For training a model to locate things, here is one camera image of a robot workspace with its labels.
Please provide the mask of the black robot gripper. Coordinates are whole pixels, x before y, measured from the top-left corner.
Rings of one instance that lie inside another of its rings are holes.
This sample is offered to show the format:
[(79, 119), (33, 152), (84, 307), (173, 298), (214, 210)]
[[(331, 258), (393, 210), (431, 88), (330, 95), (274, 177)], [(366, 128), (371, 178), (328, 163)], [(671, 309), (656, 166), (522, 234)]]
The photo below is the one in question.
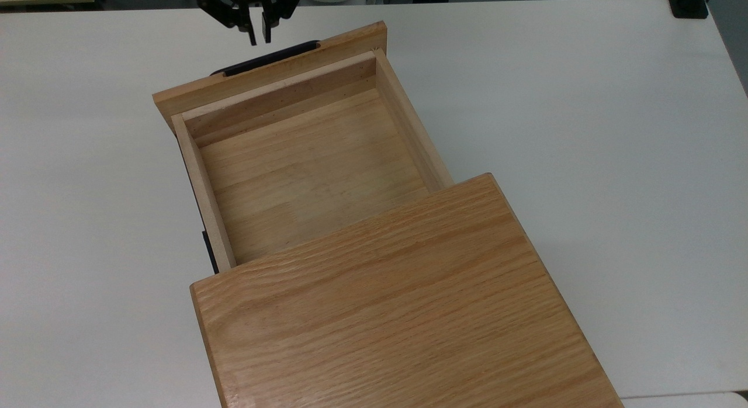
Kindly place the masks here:
[(252, 46), (257, 45), (250, 9), (262, 11), (262, 35), (266, 44), (272, 42), (272, 28), (281, 19), (290, 19), (301, 0), (196, 0), (198, 8), (227, 28), (245, 32)]

